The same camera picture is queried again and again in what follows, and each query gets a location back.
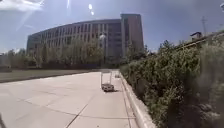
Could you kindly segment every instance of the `curved building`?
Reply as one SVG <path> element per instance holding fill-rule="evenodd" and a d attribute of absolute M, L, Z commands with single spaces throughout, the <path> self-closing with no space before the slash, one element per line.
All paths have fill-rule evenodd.
<path fill-rule="evenodd" d="M 101 40 L 105 44 L 104 56 L 110 60 L 117 60 L 125 56 L 128 43 L 132 43 L 136 50 L 143 50 L 143 34 L 141 16 L 139 14 L 121 14 L 121 19 L 107 19 L 77 22 L 50 28 L 28 36 L 27 51 L 36 55 L 42 44 L 47 47 L 61 49 L 70 45 L 72 40 L 83 43 Z"/>

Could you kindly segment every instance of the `ground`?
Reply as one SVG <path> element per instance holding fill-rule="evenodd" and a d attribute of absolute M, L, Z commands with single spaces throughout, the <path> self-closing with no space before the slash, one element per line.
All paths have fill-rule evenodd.
<path fill-rule="evenodd" d="M 137 128 L 117 73 L 111 93 L 101 90 L 101 72 L 1 83 L 2 118 L 7 128 Z"/>
<path fill-rule="evenodd" d="M 12 72 L 0 72 L 0 83 L 49 76 L 71 75 L 89 71 L 91 70 L 13 70 Z"/>

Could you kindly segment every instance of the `grass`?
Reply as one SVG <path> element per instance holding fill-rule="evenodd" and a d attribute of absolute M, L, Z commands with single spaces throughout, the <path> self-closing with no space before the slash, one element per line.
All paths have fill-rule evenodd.
<path fill-rule="evenodd" d="M 71 75 L 91 71 L 92 70 L 13 70 L 12 72 L 0 72 L 0 83 Z"/>

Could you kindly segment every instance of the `hedge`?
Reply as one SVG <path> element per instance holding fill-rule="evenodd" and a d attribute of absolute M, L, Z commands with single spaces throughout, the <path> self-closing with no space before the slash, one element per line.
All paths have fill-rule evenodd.
<path fill-rule="evenodd" d="M 224 48 L 206 46 L 159 51 L 120 71 L 159 128 L 216 128 L 224 126 L 223 65 Z"/>

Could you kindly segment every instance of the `concrete curb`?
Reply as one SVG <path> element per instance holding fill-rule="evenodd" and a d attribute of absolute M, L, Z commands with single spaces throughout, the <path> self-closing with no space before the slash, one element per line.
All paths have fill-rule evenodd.
<path fill-rule="evenodd" d="M 128 99 L 130 101 L 131 107 L 136 116 L 136 122 L 139 128 L 157 128 L 153 123 L 152 118 L 148 114 L 148 109 L 142 101 L 140 101 L 134 92 L 132 91 L 131 86 L 124 79 L 123 75 L 119 72 L 122 84 L 125 91 L 127 92 Z"/>

